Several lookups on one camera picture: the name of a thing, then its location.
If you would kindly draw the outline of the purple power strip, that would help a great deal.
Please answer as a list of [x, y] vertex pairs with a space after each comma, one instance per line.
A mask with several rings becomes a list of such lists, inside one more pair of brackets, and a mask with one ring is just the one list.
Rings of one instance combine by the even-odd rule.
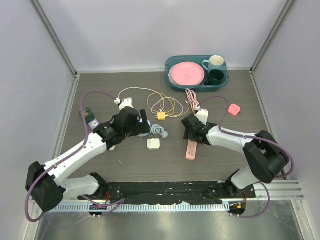
[[99, 121], [95, 118], [95, 119], [93, 119], [92, 121], [90, 121], [90, 122], [88, 123], [88, 126], [89, 126], [92, 130], [94, 130], [99, 124], [100, 124]]

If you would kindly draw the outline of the pink power strip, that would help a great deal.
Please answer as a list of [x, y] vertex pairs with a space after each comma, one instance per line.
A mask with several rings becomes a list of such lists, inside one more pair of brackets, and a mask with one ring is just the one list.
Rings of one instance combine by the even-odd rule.
[[198, 143], [192, 140], [189, 140], [187, 143], [186, 155], [185, 158], [189, 161], [194, 161], [196, 158]]

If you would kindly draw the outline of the round blue power strip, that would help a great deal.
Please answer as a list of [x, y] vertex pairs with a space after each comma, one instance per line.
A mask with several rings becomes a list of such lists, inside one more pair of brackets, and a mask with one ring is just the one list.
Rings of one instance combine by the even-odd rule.
[[151, 122], [149, 120], [147, 120], [147, 123], [149, 125], [149, 132], [148, 133], [141, 133], [141, 134], [138, 135], [138, 137], [143, 138], [143, 137], [146, 137], [146, 136], [148, 136], [150, 134], [150, 130], [151, 130], [152, 125], [151, 125]]

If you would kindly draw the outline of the dark green cube socket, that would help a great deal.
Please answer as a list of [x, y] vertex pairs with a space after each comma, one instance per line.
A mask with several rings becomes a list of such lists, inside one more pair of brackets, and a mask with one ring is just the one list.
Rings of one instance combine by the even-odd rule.
[[95, 120], [95, 116], [89, 107], [85, 107], [82, 113], [87, 124]]

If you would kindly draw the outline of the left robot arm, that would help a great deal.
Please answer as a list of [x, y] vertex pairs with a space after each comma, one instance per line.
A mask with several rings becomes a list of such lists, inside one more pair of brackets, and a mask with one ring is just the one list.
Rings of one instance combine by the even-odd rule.
[[67, 199], [87, 197], [100, 200], [106, 196], [108, 184], [98, 173], [80, 178], [70, 178], [70, 175], [127, 137], [149, 132], [146, 111], [124, 107], [110, 121], [99, 124], [87, 138], [61, 156], [44, 164], [37, 161], [31, 164], [26, 190], [43, 212], [51, 211]]

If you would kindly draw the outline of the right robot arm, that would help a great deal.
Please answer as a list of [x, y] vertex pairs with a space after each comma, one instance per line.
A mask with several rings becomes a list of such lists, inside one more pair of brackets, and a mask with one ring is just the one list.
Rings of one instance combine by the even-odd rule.
[[242, 133], [214, 123], [201, 122], [190, 114], [181, 121], [183, 138], [201, 145], [223, 147], [246, 158], [248, 166], [235, 171], [225, 181], [226, 193], [233, 198], [258, 182], [270, 184], [289, 164], [292, 157], [267, 131]]

